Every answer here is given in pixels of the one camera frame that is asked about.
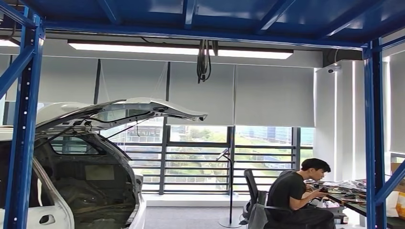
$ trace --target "led light fixture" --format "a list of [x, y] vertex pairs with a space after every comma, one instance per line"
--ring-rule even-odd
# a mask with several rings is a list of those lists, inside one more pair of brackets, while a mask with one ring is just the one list
[[[141, 52], [157, 54], [183, 54], [197, 55], [198, 45], [180, 45], [165, 43], [127, 43], [127, 42], [94, 42], [94, 41], [68, 41], [68, 44], [77, 50], [107, 51], [107, 52]], [[287, 59], [294, 53], [293, 50], [246, 48], [246, 47], [220, 47], [218, 56], [248, 57], [263, 59]]]

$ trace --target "black t-shirt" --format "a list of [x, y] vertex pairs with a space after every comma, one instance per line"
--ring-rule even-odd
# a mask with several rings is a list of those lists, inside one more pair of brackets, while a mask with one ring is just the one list
[[304, 179], [295, 171], [288, 171], [271, 185], [268, 192], [267, 205], [280, 208], [290, 208], [290, 197], [301, 199], [306, 191]]

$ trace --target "lamp base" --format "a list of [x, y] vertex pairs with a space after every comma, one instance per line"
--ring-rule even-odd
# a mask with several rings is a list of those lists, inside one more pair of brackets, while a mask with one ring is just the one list
[[224, 228], [239, 228], [242, 225], [239, 224], [238, 218], [232, 218], [232, 223], [229, 223], [229, 217], [219, 219], [219, 225], [223, 226]]

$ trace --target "chair backrest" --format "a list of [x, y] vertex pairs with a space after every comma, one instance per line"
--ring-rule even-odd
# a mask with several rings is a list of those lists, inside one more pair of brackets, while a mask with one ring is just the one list
[[250, 206], [257, 203], [257, 198], [259, 197], [259, 190], [257, 189], [255, 177], [253, 176], [252, 169], [245, 169], [244, 176], [246, 178], [247, 187], [249, 188], [250, 194]]

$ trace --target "blue steel frame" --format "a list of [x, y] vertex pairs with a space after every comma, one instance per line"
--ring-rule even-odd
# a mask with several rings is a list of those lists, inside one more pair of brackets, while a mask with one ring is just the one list
[[16, 10], [4, 11], [4, 13], [16, 19], [23, 27], [20, 55], [0, 78], [0, 85], [2, 85], [0, 97], [5, 95], [10, 85], [18, 78], [16, 99], [18, 112], [14, 118], [3, 228], [25, 229], [31, 187], [35, 120], [45, 30], [42, 26], [42, 19], [29, 8], [25, 8], [24, 15]]
[[[300, 39], [279, 36], [260, 36], [293, 4], [294, 0], [279, 0], [263, 18], [254, 34], [231, 34], [226, 32], [192, 31], [192, 20], [196, 0], [184, 0], [184, 30], [157, 29], [149, 27], [121, 26], [122, 19], [113, 0], [98, 0], [101, 8], [112, 25], [45, 21], [25, 8], [22, 16], [3, 0], [0, 10], [23, 26], [21, 52], [19, 57], [0, 77], [0, 97], [18, 78], [18, 92], [12, 142], [9, 183], [7, 186], [5, 229], [24, 229], [26, 227], [28, 194], [32, 170], [33, 140], [35, 133], [36, 106], [38, 100], [42, 45], [45, 38], [44, 26], [55, 30], [78, 32], [101, 32], [141, 36], [168, 36], [171, 38], [214, 39], [233, 42], [256, 42], [267, 44], [290, 44], [319, 48], [339, 48], [363, 50], [365, 70], [365, 117], [366, 117], [366, 169], [367, 169], [367, 227], [386, 228], [385, 198], [405, 176], [405, 162], [385, 183], [384, 180], [384, 135], [383, 135], [383, 74], [382, 50], [405, 42], [405, 36], [391, 42], [380, 44], [375, 39], [367, 44], [323, 40], [344, 29], [350, 21], [360, 14], [372, 10], [381, 0], [370, 0], [367, 5], [358, 5], [329, 27], [317, 33], [315, 39]], [[398, 29], [399, 25], [387, 26], [387, 33]]]

